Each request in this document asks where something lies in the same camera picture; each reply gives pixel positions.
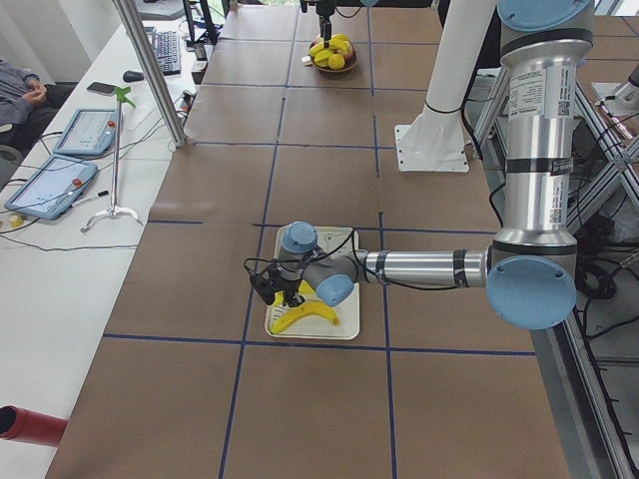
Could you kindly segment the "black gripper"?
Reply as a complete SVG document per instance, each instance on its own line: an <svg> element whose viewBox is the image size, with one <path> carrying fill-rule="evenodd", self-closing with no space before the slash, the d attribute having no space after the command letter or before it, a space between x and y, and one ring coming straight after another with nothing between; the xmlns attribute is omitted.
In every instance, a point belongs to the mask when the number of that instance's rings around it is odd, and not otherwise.
<svg viewBox="0 0 639 479"><path fill-rule="evenodd" d="M318 0L317 14L321 17L321 37L323 46L328 48L332 36L330 16L334 14L334 0Z"/></svg>
<svg viewBox="0 0 639 479"><path fill-rule="evenodd" d="M299 293L302 282L301 275L296 271L278 268L277 276L278 291L283 292L283 305L294 307L303 304L305 298Z"/></svg>

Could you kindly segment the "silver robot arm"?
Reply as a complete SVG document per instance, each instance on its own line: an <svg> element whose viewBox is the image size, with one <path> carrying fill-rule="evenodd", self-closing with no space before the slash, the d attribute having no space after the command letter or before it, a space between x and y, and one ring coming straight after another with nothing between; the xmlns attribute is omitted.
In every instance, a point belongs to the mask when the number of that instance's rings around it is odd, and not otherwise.
<svg viewBox="0 0 639 479"><path fill-rule="evenodd" d="M526 329L565 320L576 301L576 241L566 227L576 71L592 45L589 1L454 1L422 113L395 134L411 171L451 167L448 130L463 106L490 20L501 23L500 62L509 77L505 210L481 251L329 253L305 222L286 226L270 269L292 303L301 282L338 305L358 282L416 289L482 287L495 312Z"/></svg>
<svg viewBox="0 0 639 479"><path fill-rule="evenodd" d="M300 6L303 13L307 13L309 6L314 6L316 9L316 13L319 17L319 33L320 39L322 40L322 44L325 48L329 46L329 41L332 37L331 30L331 21L330 17L337 13L341 15L338 11L338 6L352 7L357 8L357 10L353 13L355 15L361 8L372 7L377 4L377 1L336 1L336 0L317 0L317 1L308 1L301 0Z"/></svg>

